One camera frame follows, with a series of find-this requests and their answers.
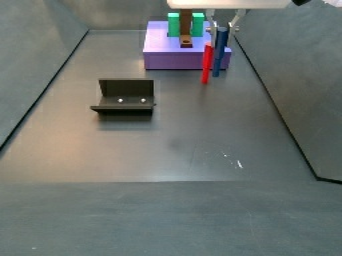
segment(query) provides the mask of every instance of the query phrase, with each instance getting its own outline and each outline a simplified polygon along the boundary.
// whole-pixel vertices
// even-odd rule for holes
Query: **purple block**
[[[202,69],[205,44],[210,42],[210,34],[193,37],[193,48],[181,48],[179,38],[167,37],[167,21],[150,21],[145,39],[146,69]],[[231,49],[226,47],[221,69],[230,64]]]

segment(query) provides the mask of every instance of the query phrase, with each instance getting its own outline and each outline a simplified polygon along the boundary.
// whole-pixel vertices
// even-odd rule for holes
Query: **metal bracket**
[[[246,13],[247,13],[246,9],[239,9],[237,11],[237,14],[235,14],[235,17],[234,17],[233,21],[229,23],[229,28],[230,28],[229,42],[227,42],[229,47],[231,46],[231,41],[233,41],[235,32],[239,31],[239,26],[237,26],[237,23],[238,23],[239,19],[242,17],[245,17]]]

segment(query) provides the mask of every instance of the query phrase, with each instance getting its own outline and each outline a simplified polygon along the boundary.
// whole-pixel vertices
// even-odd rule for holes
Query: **green block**
[[[167,14],[167,20],[169,22],[179,21],[179,13],[169,13]]]
[[[169,13],[167,20],[169,20],[167,36],[178,37],[179,36],[179,13]]]
[[[203,22],[205,14],[203,13],[193,13],[193,22]]]
[[[191,36],[202,37],[203,36],[203,31],[191,31]]]
[[[191,28],[191,36],[202,37],[203,36],[203,24],[205,22],[205,14],[203,13],[193,13],[193,28]]]

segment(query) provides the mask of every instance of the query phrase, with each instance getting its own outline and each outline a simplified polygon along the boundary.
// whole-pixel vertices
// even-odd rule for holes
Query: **red stick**
[[[202,72],[202,84],[209,83],[209,72],[211,69],[211,63],[213,63],[213,53],[214,48],[211,47],[211,43],[206,43],[205,46],[205,53],[203,53],[203,72]]]

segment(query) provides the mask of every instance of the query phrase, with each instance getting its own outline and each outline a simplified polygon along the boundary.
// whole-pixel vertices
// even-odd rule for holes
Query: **gray wall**
[[[91,29],[145,30],[149,20],[165,20],[170,9],[167,0],[59,0]],[[233,18],[234,11],[218,10],[222,23]]]
[[[2,147],[88,29],[55,0],[0,0],[0,24]]]
[[[238,40],[317,175],[342,180],[342,11],[251,11]]]

